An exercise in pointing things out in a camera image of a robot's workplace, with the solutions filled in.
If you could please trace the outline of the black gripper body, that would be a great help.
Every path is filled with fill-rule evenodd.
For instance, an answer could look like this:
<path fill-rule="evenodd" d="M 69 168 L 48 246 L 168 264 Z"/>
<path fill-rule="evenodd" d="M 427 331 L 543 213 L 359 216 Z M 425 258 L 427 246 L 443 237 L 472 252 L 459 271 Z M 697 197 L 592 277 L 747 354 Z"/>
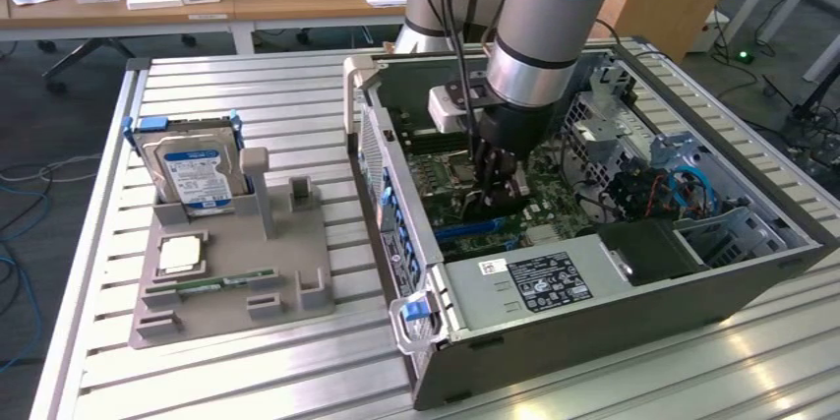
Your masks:
<path fill-rule="evenodd" d="M 527 158 L 544 140 L 553 108 L 501 103 L 481 109 L 477 135 L 493 147 Z"/>

